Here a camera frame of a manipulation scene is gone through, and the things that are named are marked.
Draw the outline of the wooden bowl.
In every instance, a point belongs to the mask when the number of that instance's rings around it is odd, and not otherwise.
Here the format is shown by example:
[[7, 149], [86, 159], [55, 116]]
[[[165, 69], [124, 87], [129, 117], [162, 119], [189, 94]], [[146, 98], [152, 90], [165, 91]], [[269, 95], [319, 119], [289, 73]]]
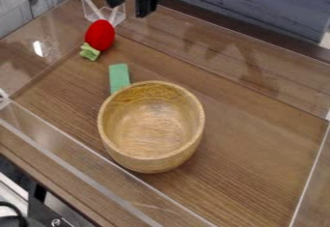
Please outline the wooden bowl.
[[137, 173], [156, 174], [190, 158], [204, 121], [201, 102], [188, 89], [149, 80], [110, 94], [98, 108], [96, 127], [114, 161]]

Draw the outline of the red plush strawberry toy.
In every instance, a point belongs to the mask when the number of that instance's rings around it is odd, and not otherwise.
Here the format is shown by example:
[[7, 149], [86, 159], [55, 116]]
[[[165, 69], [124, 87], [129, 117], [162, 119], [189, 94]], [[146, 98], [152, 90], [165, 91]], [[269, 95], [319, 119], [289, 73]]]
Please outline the red plush strawberry toy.
[[80, 56], [94, 61], [100, 53], [112, 46], [114, 36], [113, 25], [104, 19], [94, 21], [85, 32]]

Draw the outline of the green rectangular block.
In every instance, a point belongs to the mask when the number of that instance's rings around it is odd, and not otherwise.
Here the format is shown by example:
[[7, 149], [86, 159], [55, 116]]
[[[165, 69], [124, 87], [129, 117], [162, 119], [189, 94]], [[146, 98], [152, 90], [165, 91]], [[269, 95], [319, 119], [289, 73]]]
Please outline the green rectangular block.
[[108, 67], [109, 72], [109, 92], [114, 94], [129, 85], [128, 65], [113, 64]]

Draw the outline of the clear acrylic corner bracket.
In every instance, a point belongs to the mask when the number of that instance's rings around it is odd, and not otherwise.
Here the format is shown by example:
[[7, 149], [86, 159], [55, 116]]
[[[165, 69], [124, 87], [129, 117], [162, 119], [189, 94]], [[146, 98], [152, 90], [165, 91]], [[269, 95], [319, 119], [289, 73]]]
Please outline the clear acrylic corner bracket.
[[121, 4], [114, 8], [102, 6], [98, 8], [92, 0], [81, 0], [84, 17], [88, 22], [96, 22], [102, 19], [106, 20], [113, 27], [116, 27], [126, 18], [125, 5]]

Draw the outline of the black table leg bracket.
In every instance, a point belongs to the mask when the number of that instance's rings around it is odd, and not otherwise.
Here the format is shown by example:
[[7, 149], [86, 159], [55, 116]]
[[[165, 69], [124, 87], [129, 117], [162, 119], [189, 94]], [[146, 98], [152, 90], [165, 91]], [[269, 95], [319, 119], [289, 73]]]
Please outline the black table leg bracket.
[[46, 190], [33, 184], [27, 191], [27, 217], [42, 227], [73, 227], [70, 223], [45, 205]]

